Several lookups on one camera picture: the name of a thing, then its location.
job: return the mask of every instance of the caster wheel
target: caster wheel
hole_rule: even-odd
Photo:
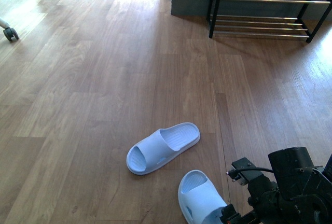
[[[8,28],[4,29],[4,34],[10,42],[19,39],[19,35],[17,34],[17,32],[13,28],[8,27]]]

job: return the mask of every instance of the laminate flooring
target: laminate flooring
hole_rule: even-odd
[[[310,44],[209,39],[204,17],[170,9],[168,0],[0,0],[20,35],[0,35],[0,223],[186,223],[177,189],[194,169],[245,214],[248,191],[225,174],[232,161],[271,167],[269,153],[304,146],[326,164],[331,22]],[[181,122],[200,129],[195,146],[151,174],[127,169],[135,143]]]

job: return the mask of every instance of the shoe rack shelf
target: shoe rack shelf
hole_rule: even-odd
[[[254,17],[254,16],[230,16],[220,15],[220,1],[261,2],[268,4],[301,4],[302,8],[296,18],[294,17]],[[304,23],[302,17],[309,5],[326,5],[327,8],[313,30]],[[329,12],[332,10],[332,0],[210,0],[207,11],[210,34],[214,33],[251,35],[251,36],[274,36],[305,38],[310,43]]]

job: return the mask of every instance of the slide sandal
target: slide sandal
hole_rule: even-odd
[[[148,174],[195,145],[200,137],[201,134],[193,123],[158,129],[129,150],[127,167],[136,175]]]
[[[182,178],[178,202],[189,224],[222,224],[220,217],[227,204],[203,172],[190,171]]]

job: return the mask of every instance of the black cable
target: black cable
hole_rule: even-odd
[[[256,168],[234,169],[234,170],[226,172],[226,174],[229,175],[232,179],[234,179],[242,171],[265,171],[265,172],[273,173],[273,170],[270,170],[270,169],[267,169],[267,168],[256,167]]]
[[[241,172],[241,171],[266,171],[266,172],[270,172],[273,173],[273,170],[267,169],[267,168],[260,168],[260,167],[256,167],[256,168],[243,168],[243,169],[236,169],[237,172]]]

